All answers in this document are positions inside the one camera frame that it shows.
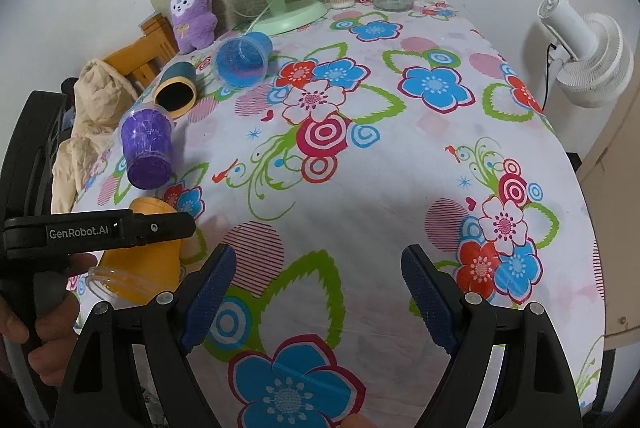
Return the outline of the left human hand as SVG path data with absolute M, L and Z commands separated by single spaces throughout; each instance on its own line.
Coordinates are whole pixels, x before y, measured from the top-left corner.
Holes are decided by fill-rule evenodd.
M 79 301 L 67 292 L 61 304 L 35 323 L 42 345 L 30 352 L 28 362 L 44 385 L 61 386 L 66 367 L 70 362 L 77 335 L 74 325 L 79 315 Z M 25 344 L 29 330 L 1 299 L 1 336 L 14 344 Z

